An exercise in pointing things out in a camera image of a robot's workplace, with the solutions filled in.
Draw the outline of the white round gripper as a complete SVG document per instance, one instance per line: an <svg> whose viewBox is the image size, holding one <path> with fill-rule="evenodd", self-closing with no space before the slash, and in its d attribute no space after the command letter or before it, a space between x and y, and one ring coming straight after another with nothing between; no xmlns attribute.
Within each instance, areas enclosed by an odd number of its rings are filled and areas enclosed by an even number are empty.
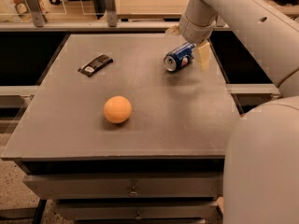
<svg viewBox="0 0 299 224"><path fill-rule="evenodd" d="M211 36L215 25L216 21L204 26L195 25L183 14L179 20L179 25L169 27L165 34L182 35L186 41L197 44L193 50L193 56L201 69L206 71L209 67L210 58L210 43L207 39Z"/></svg>

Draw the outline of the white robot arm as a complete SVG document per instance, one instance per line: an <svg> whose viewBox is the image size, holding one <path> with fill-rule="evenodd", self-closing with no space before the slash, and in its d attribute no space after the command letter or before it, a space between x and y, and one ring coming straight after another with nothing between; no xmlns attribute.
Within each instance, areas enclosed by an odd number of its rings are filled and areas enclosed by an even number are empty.
<svg viewBox="0 0 299 224"><path fill-rule="evenodd" d="M223 171L222 224L299 224L299 29L275 3L297 0L189 0L183 37L200 44L223 19L250 57L226 37L213 45L226 80L268 102L232 129Z"/></svg>

